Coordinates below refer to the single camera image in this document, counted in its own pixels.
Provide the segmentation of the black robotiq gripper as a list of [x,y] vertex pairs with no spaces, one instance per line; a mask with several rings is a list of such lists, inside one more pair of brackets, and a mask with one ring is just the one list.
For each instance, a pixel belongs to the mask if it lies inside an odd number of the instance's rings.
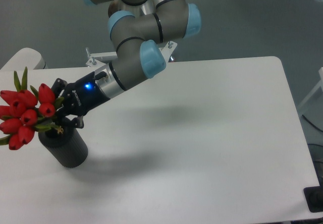
[[62,107],[59,109],[59,125],[71,128],[84,128],[83,116],[90,110],[110,100],[96,83],[94,72],[87,74],[74,83],[67,83],[57,78],[51,90],[55,97],[64,98]]

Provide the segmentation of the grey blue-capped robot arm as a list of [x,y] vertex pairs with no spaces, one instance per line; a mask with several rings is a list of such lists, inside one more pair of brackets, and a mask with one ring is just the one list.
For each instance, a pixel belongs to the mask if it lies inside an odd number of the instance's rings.
[[[115,0],[84,0],[98,5]],[[117,0],[125,8],[108,21],[109,37],[117,59],[74,83],[56,80],[54,92],[63,98],[53,122],[83,128],[83,117],[92,109],[153,78],[168,62],[160,43],[199,33],[201,15],[186,0]]]

